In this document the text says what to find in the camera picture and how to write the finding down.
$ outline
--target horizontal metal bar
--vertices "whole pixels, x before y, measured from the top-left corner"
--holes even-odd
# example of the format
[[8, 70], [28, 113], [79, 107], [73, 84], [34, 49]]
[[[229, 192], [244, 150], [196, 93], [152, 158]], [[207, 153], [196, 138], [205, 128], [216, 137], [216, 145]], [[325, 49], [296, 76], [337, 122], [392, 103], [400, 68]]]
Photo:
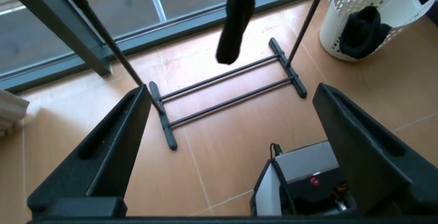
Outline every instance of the horizontal metal bar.
[[167, 95], [164, 95], [164, 96], [162, 96], [159, 100], [160, 100], [160, 101], [163, 101], [163, 100], [165, 100], [165, 99], [168, 99], [168, 98], [174, 97], [174, 96], [179, 95], [179, 94], [181, 94], [181, 93], [184, 93], [184, 92], [186, 92], [186, 91], [189, 91], [189, 90], [192, 90], [192, 89], [194, 89], [194, 88], [198, 88], [198, 87], [203, 86], [203, 85], [205, 85], [205, 84], [208, 84], [208, 83], [214, 82], [214, 81], [216, 81], [216, 80], [219, 80], [219, 79], [221, 79], [221, 78], [223, 78], [223, 77], [227, 77], [227, 76], [230, 76], [230, 75], [232, 75], [232, 74], [234, 74], [234, 73], [238, 73], [238, 72], [243, 71], [243, 70], [245, 70], [245, 69], [249, 69], [249, 68], [251, 68], [251, 67], [253, 67], [253, 66], [257, 66], [258, 64], [262, 64], [262, 63], [264, 63], [264, 62], [267, 62], [268, 60], [272, 60], [272, 59], [277, 58], [277, 57], [279, 57], [279, 56], [280, 56], [279, 54], [271, 55], [271, 56], [269, 56], [269, 57], [266, 57], [266, 58], [264, 58], [264, 59], [258, 60], [258, 61], [256, 61], [256, 62], [253, 62], [253, 63], [247, 64], [247, 65], [245, 65], [245, 66], [241, 66], [241, 67], [239, 67], [239, 68], [236, 68], [236, 69], [234, 69], [234, 70], [232, 70], [232, 71], [229, 71], [229, 72], [226, 72], [226, 73], [223, 73], [223, 74], [217, 75], [217, 76], [212, 77], [212, 78], [210, 78], [210, 79], [206, 79], [206, 80], [204, 80], [204, 81], [201, 81], [201, 82], [199, 82], [199, 83], [193, 84], [193, 85], [191, 85], [191, 86], [188, 86], [188, 87], [182, 88], [181, 90], [177, 90], [177, 91], [175, 91], [175, 92], [172, 92], [172, 93], [169, 93], [169, 94], [167, 94]]
[[219, 103], [218, 105], [214, 105], [213, 107], [206, 108], [206, 109], [204, 109], [204, 110], [202, 110], [202, 111], [199, 111], [199, 112], [197, 112], [197, 113], [191, 114], [191, 115], [189, 115], [189, 116], [187, 116], [187, 117], [184, 117], [184, 118], [181, 118], [181, 119], [179, 119], [179, 120], [177, 120], [177, 121], [173, 121], [173, 122], [171, 122], [171, 123], [169, 124], [169, 127], [172, 127], [172, 126], [175, 126], [175, 125], [178, 125], [178, 124], [184, 123], [184, 122], [189, 121], [189, 120], [191, 120], [191, 119], [194, 119], [194, 118], [196, 118], [196, 117], [198, 117], [198, 116], [201, 116], [201, 115], [204, 115], [204, 114], [206, 114], [206, 113], [209, 113], [209, 112], [212, 112], [212, 111], [214, 111], [214, 110], [217, 110], [217, 109], [219, 109], [219, 108], [225, 107], [226, 105], [230, 105], [230, 104], [232, 104], [232, 103], [235, 103], [236, 101], [240, 101], [240, 100], [242, 100], [242, 99], [245, 99], [245, 98], [248, 98], [248, 97], [250, 97], [250, 96], [256, 95], [256, 94], [258, 94], [258, 93], [260, 93], [260, 92], [263, 92], [263, 91], [265, 91], [265, 90], [269, 90], [270, 88], [274, 88], [275, 86], [278, 86], [278, 85], [280, 85], [280, 84], [284, 84], [285, 82], [290, 81], [292, 78], [294, 78], [294, 77], [288, 77], [288, 78], [282, 79], [282, 80], [280, 80], [280, 81], [274, 82], [274, 83], [272, 83], [272, 84], [268, 84], [267, 86], [264, 86], [264, 87], [258, 88], [258, 89], [256, 89], [256, 90], [253, 90], [253, 91], [251, 91], [251, 92], [248, 92], [248, 93], [246, 93], [246, 94], [244, 94], [244, 95], [241, 95], [241, 96], [239, 96], [239, 97], [235, 97], [235, 98], [233, 98], [233, 99], [231, 99], [231, 100], [224, 101], [223, 103]]

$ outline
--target black cloth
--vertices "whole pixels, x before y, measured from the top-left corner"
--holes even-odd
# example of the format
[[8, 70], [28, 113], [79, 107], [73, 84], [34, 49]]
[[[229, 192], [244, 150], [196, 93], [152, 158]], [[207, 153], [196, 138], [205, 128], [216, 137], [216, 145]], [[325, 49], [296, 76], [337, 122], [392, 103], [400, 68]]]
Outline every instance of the black cloth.
[[254, 8], [255, 0], [227, 0], [227, 18], [216, 51], [219, 63], [232, 64], [237, 60], [242, 37]]
[[381, 23], [377, 8], [368, 6], [350, 14], [339, 41], [339, 50], [356, 59], [364, 58], [382, 44], [391, 26]]

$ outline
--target laundry basket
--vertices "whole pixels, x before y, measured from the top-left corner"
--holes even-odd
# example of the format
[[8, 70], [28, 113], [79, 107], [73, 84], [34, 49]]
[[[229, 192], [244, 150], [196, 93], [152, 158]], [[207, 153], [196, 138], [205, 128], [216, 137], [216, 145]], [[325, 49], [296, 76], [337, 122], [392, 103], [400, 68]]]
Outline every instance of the laundry basket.
[[341, 33], [348, 17], [364, 7], [373, 5], [381, 15], [381, 23], [392, 27], [386, 39], [376, 49], [389, 42], [403, 27], [423, 16], [435, 0], [421, 4], [419, 0], [331, 0], [326, 18], [320, 31], [320, 41], [324, 49], [332, 56], [341, 60], [357, 61], [339, 50]]

